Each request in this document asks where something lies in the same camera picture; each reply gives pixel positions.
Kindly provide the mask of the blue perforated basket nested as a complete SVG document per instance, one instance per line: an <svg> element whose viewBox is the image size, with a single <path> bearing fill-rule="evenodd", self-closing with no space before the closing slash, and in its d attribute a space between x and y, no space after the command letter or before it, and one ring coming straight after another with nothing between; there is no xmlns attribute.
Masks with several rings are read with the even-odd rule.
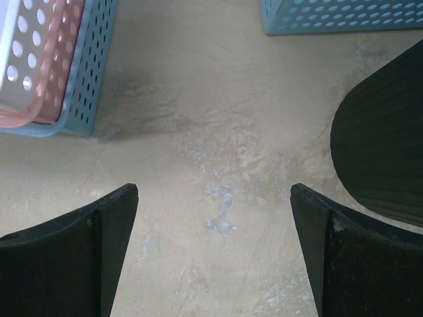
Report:
<svg viewBox="0 0 423 317"><path fill-rule="evenodd" d="M16 129L1 127L2 132L31 137L49 137L59 133L91 134L118 2L85 2L87 7L83 12L58 121L54 124L30 123Z"/></svg>

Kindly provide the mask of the pink perforated plastic basket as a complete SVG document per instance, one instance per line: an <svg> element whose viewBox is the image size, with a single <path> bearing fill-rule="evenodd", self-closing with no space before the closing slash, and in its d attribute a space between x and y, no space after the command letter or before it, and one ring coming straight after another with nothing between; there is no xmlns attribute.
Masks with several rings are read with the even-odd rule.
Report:
<svg viewBox="0 0 423 317"><path fill-rule="evenodd" d="M64 2L54 28L56 33L46 45L51 55L42 64L43 85L37 86L35 99L27 110L16 112L1 108L2 128L16 129L30 123L54 124L61 115L81 20L87 7L85 1Z"/></svg>

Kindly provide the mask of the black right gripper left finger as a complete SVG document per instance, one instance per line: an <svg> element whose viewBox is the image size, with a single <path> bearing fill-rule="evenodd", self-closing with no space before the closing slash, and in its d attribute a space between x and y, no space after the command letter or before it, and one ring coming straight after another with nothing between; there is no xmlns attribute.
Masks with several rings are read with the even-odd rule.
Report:
<svg viewBox="0 0 423 317"><path fill-rule="evenodd" d="M2 316L109 316L138 205L126 184L1 237Z"/></svg>

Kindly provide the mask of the blue perforated basket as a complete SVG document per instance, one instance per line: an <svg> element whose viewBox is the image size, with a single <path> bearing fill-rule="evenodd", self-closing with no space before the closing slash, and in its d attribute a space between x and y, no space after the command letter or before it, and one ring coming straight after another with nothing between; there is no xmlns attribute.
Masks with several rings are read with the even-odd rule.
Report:
<svg viewBox="0 0 423 317"><path fill-rule="evenodd" d="M422 0L262 0L268 36L422 28Z"/></svg>

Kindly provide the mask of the white perforated plastic basket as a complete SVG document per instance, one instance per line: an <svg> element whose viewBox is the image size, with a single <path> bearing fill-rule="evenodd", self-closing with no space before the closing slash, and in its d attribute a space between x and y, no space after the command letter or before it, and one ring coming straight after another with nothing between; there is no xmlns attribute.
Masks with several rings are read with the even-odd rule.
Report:
<svg viewBox="0 0 423 317"><path fill-rule="evenodd" d="M45 76L46 45L56 33L64 1L1 2L1 108L25 111Z"/></svg>

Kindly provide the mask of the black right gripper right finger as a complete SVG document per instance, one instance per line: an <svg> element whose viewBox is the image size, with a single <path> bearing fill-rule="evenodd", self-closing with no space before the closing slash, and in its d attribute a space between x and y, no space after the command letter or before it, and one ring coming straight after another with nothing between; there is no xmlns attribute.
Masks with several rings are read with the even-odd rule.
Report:
<svg viewBox="0 0 423 317"><path fill-rule="evenodd" d="M422 235L303 184L290 202L319 316L422 315Z"/></svg>

